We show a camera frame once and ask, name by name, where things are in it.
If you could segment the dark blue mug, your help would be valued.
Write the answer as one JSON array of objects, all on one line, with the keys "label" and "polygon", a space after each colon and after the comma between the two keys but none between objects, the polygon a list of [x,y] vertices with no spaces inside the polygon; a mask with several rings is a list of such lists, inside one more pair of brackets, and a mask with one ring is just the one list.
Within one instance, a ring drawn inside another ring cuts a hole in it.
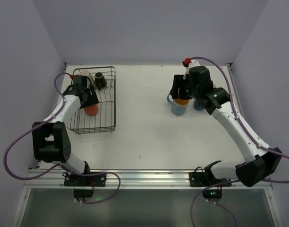
[{"label": "dark blue mug", "polygon": [[197,110],[197,111],[202,111],[204,110],[203,107],[200,106],[199,102],[197,100],[194,101],[194,104],[193,104],[194,108]]}]

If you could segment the light blue handled cup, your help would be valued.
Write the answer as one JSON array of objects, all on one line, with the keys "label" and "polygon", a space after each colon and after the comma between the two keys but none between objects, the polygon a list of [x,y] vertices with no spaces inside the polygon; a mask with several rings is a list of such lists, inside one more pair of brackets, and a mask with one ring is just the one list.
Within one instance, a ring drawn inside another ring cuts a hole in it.
[{"label": "light blue handled cup", "polygon": [[167,102],[171,105],[171,112],[176,116],[185,114],[189,100],[173,99],[170,94],[167,95]]}]

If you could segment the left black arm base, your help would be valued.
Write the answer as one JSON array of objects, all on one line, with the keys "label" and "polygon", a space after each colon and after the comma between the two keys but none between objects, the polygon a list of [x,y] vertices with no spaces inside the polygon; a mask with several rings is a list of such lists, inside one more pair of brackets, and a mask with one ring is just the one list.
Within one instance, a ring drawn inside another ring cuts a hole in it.
[{"label": "left black arm base", "polygon": [[85,199],[91,198],[94,194],[95,187],[104,187],[106,183],[106,174],[101,172],[95,172],[99,174],[92,177],[84,177],[78,175],[72,175],[69,173],[63,173],[64,186],[74,187],[73,197],[77,200],[85,201]]}]

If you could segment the beige cup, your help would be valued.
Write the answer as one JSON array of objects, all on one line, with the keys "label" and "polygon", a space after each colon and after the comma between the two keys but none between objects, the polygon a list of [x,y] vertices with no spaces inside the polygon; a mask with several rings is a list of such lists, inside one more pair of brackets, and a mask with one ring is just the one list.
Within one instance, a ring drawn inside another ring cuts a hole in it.
[{"label": "beige cup", "polygon": [[94,81],[90,71],[82,70],[82,71],[80,71],[80,75],[87,77],[87,80],[86,80],[87,81],[87,87],[92,86],[93,88],[95,88],[95,81]]}]

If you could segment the orange mug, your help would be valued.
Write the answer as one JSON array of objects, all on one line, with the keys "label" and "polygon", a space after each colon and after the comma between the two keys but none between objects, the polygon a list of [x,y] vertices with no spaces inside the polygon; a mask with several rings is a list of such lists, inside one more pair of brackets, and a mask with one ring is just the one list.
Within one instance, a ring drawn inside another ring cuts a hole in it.
[{"label": "orange mug", "polygon": [[88,116],[95,116],[99,112],[99,106],[97,104],[95,104],[95,105],[91,105],[91,106],[85,107],[84,108],[84,112]]}]

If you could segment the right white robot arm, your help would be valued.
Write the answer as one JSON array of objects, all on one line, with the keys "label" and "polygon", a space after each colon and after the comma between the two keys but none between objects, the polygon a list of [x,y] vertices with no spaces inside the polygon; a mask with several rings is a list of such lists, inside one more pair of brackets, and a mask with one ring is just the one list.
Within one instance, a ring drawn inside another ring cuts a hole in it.
[{"label": "right white robot arm", "polygon": [[173,99],[195,99],[227,131],[244,159],[241,164],[215,161],[196,174],[196,178],[208,186],[224,179],[238,179],[252,187],[274,173],[281,160],[281,150],[270,148],[258,137],[242,115],[232,108],[234,103],[228,92],[214,87],[205,66],[189,68],[184,75],[174,75],[170,95]]}]

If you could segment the black cup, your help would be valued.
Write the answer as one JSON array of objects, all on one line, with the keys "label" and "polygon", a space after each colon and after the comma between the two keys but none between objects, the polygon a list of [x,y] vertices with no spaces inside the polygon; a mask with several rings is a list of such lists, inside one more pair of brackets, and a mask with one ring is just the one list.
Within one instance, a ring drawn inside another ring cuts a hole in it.
[{"label": "black cup", "polygon": [[98,90],[102,90],[106,87],[106,80],[104,75],[101,72],[97,72],[94,75],[95,85]]}]

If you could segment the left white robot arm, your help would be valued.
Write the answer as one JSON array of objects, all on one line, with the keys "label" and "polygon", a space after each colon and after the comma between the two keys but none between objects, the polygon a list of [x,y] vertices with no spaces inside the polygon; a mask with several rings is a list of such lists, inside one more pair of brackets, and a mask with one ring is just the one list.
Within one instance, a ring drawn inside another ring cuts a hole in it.
[{"label": "left white robot arm", "polygon": [[59,164],[73,174],[89,173],[86,161],[72,153],[66,125],[79,109],[99,103],[94,80],[86,75],[74,75],[72,84],[61,93],[62,101],[43,120],[32,125],[34,157],[46,163]]}]

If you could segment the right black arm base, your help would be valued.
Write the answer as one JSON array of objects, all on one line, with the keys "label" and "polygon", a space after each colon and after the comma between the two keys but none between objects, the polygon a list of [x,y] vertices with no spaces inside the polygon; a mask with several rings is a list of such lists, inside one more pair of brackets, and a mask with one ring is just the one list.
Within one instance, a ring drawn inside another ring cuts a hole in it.
[{"label": "right black arm base", "polygon": [[205,168],[199,166],[193,172],[189,173],[189,182],[191,187],[208,187],[226,181],[228,181],[227,184],[220,185],[216,189],[210,188],[202,192],[203,197],[209,201],[220,201],[222,198],[222,188],[232,186],[230,179],[216,179],[211,172],[211,167],[208,166]]}]

